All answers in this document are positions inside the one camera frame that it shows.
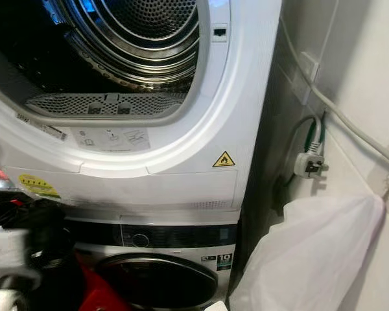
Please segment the white washing machine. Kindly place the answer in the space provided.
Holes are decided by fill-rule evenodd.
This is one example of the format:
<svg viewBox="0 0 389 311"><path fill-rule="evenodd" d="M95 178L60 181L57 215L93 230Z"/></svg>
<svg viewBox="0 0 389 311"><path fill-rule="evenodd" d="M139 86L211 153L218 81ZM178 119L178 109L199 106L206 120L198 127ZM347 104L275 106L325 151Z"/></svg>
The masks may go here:
<svg viewBox="0 0 389 311"><path fill-rule="evenodd" d="M231 292L238 223L141 224L126 220L95 220L72 216L68 216L66 222L76 240L74 249L78 253L79 261L93 271L93 265L99 260L121 253L173 255L203 264L215 271L212 262L202 262L201 257L233 253L232 269L215 271L220 284L215 302L208 303L200 311L206 311L218 302L230 305L228 296ZM149 247L132 245L130 237L138 233L150 237Z"/></svg>

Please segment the yellow oval sticker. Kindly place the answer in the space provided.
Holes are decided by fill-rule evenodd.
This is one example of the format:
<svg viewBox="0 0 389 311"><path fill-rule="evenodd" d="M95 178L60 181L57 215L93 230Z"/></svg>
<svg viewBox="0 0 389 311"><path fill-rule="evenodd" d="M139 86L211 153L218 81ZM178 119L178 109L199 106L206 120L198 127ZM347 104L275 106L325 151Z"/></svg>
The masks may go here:
<svg viewBox="0 0 389 311"><path fill-rule="evenodd" d="M37 176L30 174L21 174L19 176L19 182L29 192L32 192L38 196L45 196L46 198L57 199L61 198L61 196L58 195L58 192L55 187Z"/></svg>

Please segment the white barcode label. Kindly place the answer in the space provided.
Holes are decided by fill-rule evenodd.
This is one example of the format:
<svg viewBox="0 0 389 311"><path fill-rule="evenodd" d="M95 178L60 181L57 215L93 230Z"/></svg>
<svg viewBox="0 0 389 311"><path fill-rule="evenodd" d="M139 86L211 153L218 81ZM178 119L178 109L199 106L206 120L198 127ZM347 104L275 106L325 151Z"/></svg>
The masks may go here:
<svg viewBox="0 0 389 311"><path fill-rule="evenodd" d="M49 134L50 136L55 137L55 139L59 139L61 141L64 141L67 137L67 134L59 130L58 128L55 128L53 126L40 124L40 122L32 121L30 118L27 118L26 116L22 115L22 113L16 113L16 118L19 119L22 122L25 122L25 124L28 124L32 127L37 128L38 130L41 130L41 132Z"/></svg>

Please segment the grey lint filter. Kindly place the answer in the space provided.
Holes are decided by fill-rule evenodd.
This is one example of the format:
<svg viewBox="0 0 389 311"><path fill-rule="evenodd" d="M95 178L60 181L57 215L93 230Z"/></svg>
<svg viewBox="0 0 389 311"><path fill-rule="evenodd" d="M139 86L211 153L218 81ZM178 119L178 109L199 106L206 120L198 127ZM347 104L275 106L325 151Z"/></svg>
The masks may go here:
<svg viewBox="0 0 389 311"><path fill-rule="evenodd" d="M185 103L185 93L50 93L26 101L49 117L158 119Z"/></svg>

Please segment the white instruction label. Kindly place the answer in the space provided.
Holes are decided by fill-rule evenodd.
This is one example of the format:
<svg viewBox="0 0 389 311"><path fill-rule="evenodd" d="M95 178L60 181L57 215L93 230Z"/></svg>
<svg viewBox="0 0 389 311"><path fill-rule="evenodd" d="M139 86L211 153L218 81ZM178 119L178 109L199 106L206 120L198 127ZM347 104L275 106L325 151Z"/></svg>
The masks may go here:
<svg viewBox="0 0 389 311"><path fill-rule="evenodd" d="M79 148L101 153L151 149L147 128L70 128Z"/></svg>

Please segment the round washer dial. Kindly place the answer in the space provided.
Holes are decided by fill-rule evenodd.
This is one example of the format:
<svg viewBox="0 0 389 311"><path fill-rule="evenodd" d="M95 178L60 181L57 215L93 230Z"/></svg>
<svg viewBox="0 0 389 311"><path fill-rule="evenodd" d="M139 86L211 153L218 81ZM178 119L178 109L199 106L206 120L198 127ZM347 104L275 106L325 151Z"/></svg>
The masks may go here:
<svg viewBox="0 0 389 311"><path fill-rule="evenodd" d="M151 245L150 237L141 233L132 235L130 240L135 247L149 247Z"/></svg>

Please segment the red garment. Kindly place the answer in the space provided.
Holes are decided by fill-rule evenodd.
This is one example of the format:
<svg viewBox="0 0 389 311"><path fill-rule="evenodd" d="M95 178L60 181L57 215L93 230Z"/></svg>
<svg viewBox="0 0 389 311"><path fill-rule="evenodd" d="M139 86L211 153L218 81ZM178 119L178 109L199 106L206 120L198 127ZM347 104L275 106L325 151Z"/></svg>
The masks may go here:
<svg viewBox="0 0 389 311"><path fill-rule="evenodd" d="M100 275L87 266L80 266L85 290L78 311L132 311Z"/></svg>

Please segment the steel dryer drum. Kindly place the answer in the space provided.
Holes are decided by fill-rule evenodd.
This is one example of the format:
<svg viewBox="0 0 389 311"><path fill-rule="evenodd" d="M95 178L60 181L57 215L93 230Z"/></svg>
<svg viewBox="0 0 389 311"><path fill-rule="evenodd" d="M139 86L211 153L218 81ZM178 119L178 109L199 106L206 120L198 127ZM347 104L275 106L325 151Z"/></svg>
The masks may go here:
<svg viewBox="0 0 389 311"><path fill-rule="evenodd" d="M137 92L185 91L198 60L197 0L40 0L91 70Z"/></svg>

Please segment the white tumble dryer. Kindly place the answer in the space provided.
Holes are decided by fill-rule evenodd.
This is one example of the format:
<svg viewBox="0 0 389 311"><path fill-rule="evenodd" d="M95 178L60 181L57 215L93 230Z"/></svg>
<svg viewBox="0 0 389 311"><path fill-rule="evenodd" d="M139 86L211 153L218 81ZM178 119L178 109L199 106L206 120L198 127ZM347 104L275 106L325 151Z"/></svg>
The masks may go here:
<svg viewBox="0 0 389 311"><path fill-rule="evenodd" d="M0 167L39 177L75 207L239 210L253 159L283 0L197 0L196 73L185 91L137 92L91 70L67 46L40 0L0 0ZM26 107L45 94L185 93L158 119L49 117ZM67 134L55 139L16 113ZM70 128L147 128L151 149L101 153ZM212 168L228 151L236 166Z"/></svg>

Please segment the dark round washer door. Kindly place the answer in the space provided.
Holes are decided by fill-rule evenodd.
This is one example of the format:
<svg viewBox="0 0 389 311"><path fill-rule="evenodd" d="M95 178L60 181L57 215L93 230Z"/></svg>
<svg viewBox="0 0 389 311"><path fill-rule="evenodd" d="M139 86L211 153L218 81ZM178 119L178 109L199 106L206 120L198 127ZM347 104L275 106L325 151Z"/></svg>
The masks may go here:
<svg viewBox="0 0 389 311"><path fill-rule="evenodd" d="M220 291L217 272L173 255L121 253L93 267L124 302L142 311L200 311Z"/></svg>

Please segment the yellow triangle warning sticker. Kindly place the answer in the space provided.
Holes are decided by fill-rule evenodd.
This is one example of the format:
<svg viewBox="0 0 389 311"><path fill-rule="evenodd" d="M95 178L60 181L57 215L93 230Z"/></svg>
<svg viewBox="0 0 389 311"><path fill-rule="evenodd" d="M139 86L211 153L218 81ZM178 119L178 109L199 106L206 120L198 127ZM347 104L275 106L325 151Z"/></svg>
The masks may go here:
<svg viewBox="0 0 389 311"><path fill-rule="evenodd" d="M223 151L221 155L216 159L216 161L213 163L212 168L232 168L235 167L237 164L228 153L228 151Z"/></svg>

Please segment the washer warranty sticker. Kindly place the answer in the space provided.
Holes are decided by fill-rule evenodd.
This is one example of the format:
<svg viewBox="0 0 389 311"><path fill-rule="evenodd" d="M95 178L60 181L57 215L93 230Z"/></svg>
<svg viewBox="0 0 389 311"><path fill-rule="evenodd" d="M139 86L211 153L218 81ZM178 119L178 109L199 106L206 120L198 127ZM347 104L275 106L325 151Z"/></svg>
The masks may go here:
<svg viewBox="0 0 389 311"><path fill-rule="evenodd" d="M220 255L207 255L201 257L202 262L212 262L212 266L215 267L215 271L223 271L232 269L233 253L220 254Z"/></svg>

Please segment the white power plug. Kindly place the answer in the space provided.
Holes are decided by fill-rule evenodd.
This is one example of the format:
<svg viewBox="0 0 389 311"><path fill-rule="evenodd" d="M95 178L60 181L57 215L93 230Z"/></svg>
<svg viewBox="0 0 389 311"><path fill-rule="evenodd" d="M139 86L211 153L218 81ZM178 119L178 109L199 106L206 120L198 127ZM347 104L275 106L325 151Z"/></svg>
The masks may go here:
<svg viewBox="0 0 389 311"><path fill-rule="evenodd" d="M319 178L325 167L325 157L317 153L298 153L292 169L296 177L305 179Z"/></svg>

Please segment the white translucent laundry bag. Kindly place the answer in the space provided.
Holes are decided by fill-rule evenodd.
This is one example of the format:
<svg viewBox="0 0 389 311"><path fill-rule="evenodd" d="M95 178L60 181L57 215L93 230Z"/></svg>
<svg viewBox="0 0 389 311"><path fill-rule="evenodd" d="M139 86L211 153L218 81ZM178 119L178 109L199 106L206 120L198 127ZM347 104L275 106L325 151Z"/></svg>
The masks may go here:
<svg viewBox="0 0 389 311"><path fill-rule="evenodd" d="M254 247L229 311L337 311L385 217L373 194L308 196L283 207Z"/></svg>

